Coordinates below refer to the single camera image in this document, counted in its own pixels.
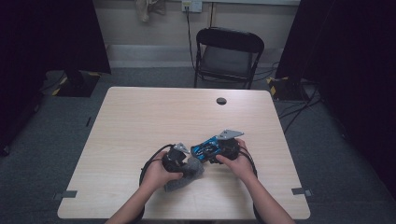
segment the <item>chair leg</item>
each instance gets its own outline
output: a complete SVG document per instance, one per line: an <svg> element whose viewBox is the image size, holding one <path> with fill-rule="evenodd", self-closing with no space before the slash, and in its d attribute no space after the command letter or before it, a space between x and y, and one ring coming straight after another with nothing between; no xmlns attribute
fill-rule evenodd
<svg viewBox="0 0 396 224"><path fill-rule="evenodd" d="M194 78L194 88L197 88L197 79L198 79L198 74L195 71L195 78Z"/></svg>
<svg viewBox="0 0 396 224"><path fill-rule="evenodd" d="M247 89L248 89L248 90L250 90L251 82L252 82L252 81L253 81L253 80L250 80L249 83L248 83L248 85L247 85Z"/></svg>

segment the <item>white wall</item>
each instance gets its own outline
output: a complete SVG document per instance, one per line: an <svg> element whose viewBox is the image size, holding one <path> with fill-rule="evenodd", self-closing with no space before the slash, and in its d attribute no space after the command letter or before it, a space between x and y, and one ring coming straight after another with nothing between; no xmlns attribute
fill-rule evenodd
<svg viewBox="0 0 396 224"><path fill-rule="evenodd" d="M212 26L249 31L265 43L265 54L280 58L297 11L296 0L277 0L288 5L215 3ZM149 21L140 21L135 1L95 0L96 13L107 45L185 46L189 45L186 14L179 1L166 1L166 14L150 13ZM190 13L191 40L209 25L212 3L203 2L202 13Z"/></svg>

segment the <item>black cable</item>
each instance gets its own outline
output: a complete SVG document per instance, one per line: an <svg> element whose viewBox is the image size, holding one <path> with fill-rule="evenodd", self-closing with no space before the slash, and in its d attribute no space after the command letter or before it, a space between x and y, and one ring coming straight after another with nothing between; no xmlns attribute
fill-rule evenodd
<svg viewBox="0 0 396 224"><path fill-rule="evenodd" d="M154 153L154 155L152 155L152 157L150 159L148 159L148 161L145 163L145 166L142 168L142 173L140 173L140 178L139 178L139 186L142 184L143 178L145 177L146 171L149 168L149 166L151 165L154 157L156 157L158 155L158 153L160 153L161 151L163 151L165 148L167 147L174 147L175 145L173 144L169 144L166 145L160 149L158 149L158 151L156 153Z"/></svg>
<svg viewBox="0 0 396 224"><path fill-rule="evenodd" d="M191 64L192 64L192 68L195 70L194 59L192 58L192 43L191 43L191 31L190 31L190 8L184 7L184 9L186 10L187 25L189 27L189 44L190 44Z"/></svg>
<svg viewBox="0 0 396 224"><path fill-rule="evenodd" d="M297 117L301 114L301 112L303 112L303 110L305 110L306 108L308 108L310 106L309 103L311 103L311 101L314 99L315 93L317 93L317 90L318 90L318 86L315 88L314 93L312 93L312 96L308 99L308 102L306 102L306 104L303 106L303 108L297 110L297 114L293 117L291 122L289 122L288 126L286 126L285 131L283 131L283 134L285 134L288 131L290 125L297 119Z"/></svg>
<svg viewBox="0 0 396 224"><path fill-rule="evenodd" d="M212 8L210 8L210 23L209 27L212 27L212 21L213 21L213 6L215 3L212 2Z"/></svg>

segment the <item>chair seat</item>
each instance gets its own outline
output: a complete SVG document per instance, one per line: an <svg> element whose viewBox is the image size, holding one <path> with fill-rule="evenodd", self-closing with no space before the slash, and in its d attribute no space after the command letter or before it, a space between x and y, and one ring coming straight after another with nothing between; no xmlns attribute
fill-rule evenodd
<svg viewBox="0 0 396 224"><path fill-rule="evenodd" d="M207 46L201 62L201 72L221 73L249 78L252 54L244 51Z"/></svg>

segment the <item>metal bracket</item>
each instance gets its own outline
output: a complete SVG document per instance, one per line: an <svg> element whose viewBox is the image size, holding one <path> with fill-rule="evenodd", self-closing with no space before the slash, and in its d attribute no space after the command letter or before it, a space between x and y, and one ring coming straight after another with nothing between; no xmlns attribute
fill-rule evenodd
<svg viewBox="0 0 396 224"><path fill-rule="evenodd" d="M305 197L310 197L310 196L314 195L314 194L312 193L312 190L310 190L310 189L303 189L303 188L291 189L291 192L293 193L293 195L303 194L303 195L305 195Z"/></svg>
<svg viewBox="0 0 396 224"><path fill-rule="evenodd" d="M217 135L216 138L218 140L228 140L241 135L244 135L244 133L226 129L221 134Z"/></svg>
<svg viewBox="0 0 396 224"><path fill-rule="evenodd" d="M189 150L186 148L186 146L184 146L183 143L178 143L174 146L174 149L177 151L181 151L187 154L190 154Z"/></svg>
<svg viewBox="0 0 396 224"><path fill-rule="evenodd" d="M63 193L55 193L52 199L60 201L62 198L76 198L76 195L76 190L65 190Z"/></svg>

